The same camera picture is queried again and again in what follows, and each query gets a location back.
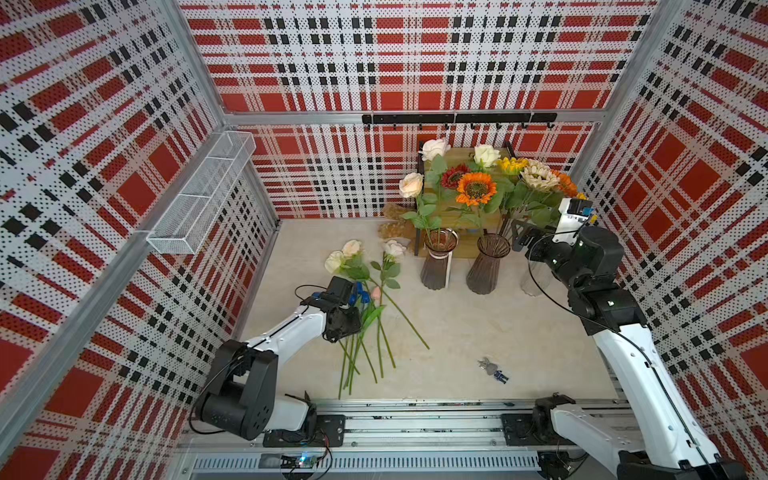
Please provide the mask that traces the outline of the orange gerbera flower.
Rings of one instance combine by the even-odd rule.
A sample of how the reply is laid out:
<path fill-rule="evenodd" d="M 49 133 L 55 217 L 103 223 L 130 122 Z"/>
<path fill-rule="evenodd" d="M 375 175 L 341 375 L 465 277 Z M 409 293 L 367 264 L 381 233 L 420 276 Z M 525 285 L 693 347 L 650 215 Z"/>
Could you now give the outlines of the orange gerbera flower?
<path fill-rule="evenodd" d="M 499 209 L 501 198 L 490 174 L 469 172 L 459 181 L 456 201 L 464 206 L 466 225 L 483 231 L 486 217 Z"/>
<path fill-rule="evenodd" d="M 558 178 L 558 189 L 565 197 L 577 198 L 580 195 L 578 186 L 568 174 L 564 172 L 555 172 L 555 176 Z"/>

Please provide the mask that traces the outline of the large cream sunflower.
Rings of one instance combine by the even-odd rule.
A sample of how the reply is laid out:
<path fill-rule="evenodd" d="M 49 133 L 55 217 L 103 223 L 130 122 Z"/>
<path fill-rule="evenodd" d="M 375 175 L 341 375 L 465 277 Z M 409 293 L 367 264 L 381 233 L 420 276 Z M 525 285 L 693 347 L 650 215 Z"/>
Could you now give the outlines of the large cream sunflower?
<path fill-rule="evenodd" d="M 558 178 L 555 172 L 546 164 L 530 160 L 529 166 L 523 171 L 522 177 L 529 187 L 529 193 L 521 207 L 503 211 L 503 221 L 500 233 L 508 240 L 513 240 L 512 223 L 522 220 L 538 227 L 556 226 L 560 213 L 558 207 L 563 199 L 558 189 Z"/>

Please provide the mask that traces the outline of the white rose flower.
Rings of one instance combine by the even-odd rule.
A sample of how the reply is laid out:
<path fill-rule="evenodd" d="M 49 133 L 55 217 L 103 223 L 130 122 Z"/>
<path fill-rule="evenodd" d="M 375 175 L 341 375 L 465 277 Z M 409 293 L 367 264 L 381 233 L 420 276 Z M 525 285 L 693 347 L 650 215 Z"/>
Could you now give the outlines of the white rose flower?
<path fill-rule="evenodd" d="M 500 151 L 492 145 L 478 145 L 474 147 L 474 163 L 483 170 L 492 168 L 500 159 Z"/>

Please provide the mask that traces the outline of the red gerbera flower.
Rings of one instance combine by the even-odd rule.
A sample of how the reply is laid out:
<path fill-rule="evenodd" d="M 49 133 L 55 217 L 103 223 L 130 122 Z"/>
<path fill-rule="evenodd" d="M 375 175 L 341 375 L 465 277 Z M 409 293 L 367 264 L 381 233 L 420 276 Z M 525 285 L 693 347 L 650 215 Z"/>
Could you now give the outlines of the red gerbera flower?
<path fill-rule="evenodd" d="M 469 167 L 466 164 L 448 167 L 441 174 L 438 183 L 438 195 L 443 208 L 444 219 L 453 230 L 466 228 L 466 221 L 463 218 L 464 206 L 456 201 L 456 197 L 458 196 L 460 179 L 469 172 Z"/>

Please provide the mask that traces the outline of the pale pink rose flower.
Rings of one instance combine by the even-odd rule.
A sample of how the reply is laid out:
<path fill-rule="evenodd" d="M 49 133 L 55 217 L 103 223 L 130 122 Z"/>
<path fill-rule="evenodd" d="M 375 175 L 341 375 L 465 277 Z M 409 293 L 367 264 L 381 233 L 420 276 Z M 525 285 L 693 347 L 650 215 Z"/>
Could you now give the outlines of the pale pink rose flower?
<path fill-rule="evenodd" d="M 428 140 L 422 146 L 424 184 L 418 200 L 418 212 L 427 230 L 437 230 L 441 226 L 441 220 L 435 216 L 435 211 L 442 200 L 444 188 L 441 186 L 441 180 L 447 171 L 445 156 L 449 150 L 450 145 L 444 138 Z"/>

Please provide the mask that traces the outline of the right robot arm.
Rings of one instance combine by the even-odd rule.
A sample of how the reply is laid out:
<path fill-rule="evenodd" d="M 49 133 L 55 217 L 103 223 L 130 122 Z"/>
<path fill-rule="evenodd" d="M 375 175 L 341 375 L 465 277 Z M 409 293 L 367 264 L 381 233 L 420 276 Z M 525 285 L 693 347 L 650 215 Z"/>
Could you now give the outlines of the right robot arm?
<path fill-rule="evenodd" d="M 616 282 L 624 249 L 618 237 L 581 224 L 558 232 L 531 226 L 521 246 L 567 290 L 577 317 L 616 374 L 638 423 L 630 441 L 573 399 L 536 401 L 534 430 L 573 442 L 619 479 L 744 479 L 745 467 L 720 453 L 699 425 L 658 354 L 639 304 Z"/>

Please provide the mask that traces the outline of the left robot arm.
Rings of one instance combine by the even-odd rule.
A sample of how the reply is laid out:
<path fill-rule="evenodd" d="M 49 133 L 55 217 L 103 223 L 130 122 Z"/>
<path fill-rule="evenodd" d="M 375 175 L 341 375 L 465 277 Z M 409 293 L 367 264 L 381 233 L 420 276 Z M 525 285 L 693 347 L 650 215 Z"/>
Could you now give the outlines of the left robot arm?
<path fill-rule="evenodd" d="M 316 338 L 337 343 L 360 333 L 361 313 L 355 302 L 363 296 L 360 283 L 334 276 L 266 333 L 224 342 L 215 352 L 188 422 L 197 420 L 212 426 L 214 434 L 246 440 L 277 432 L 290 443 L 314 441 L 319 431 L 316 406 L 308 396 L 280 397 L 279 369 Z"/>

